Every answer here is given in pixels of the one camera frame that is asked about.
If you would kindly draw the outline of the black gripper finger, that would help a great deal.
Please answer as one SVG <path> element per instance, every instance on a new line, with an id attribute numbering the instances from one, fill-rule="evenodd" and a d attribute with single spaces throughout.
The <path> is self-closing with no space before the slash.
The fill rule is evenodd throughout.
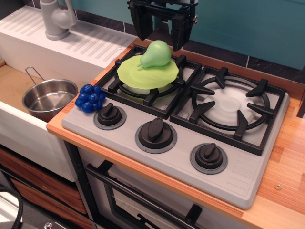
<path id="1" fill-rule="evenodd" d="M 183 14 L 172 17 L 172 41 L 173 50 L 180 50 L 190 39 L 192 21 Z"/>
<path id="2" fill-rule="evenodd" d="M 153 18 L 144 6 L 130 6 L 130 13 L 137 36 L 143 41 L 153 32 Z"/>

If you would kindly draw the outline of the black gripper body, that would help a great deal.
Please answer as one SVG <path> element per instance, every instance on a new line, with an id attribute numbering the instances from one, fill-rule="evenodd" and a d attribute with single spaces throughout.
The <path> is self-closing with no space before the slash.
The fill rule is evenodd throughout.
<path id="1" fill-rule="evenodd" d="M 177 14 L 183 15 L 191 25 L 198 23 L 196 14 L 197 0 L 129 0 L 128 9 L 132 21 L 141 23 L 150 21 L 153 16 L 171 20 Z"/>

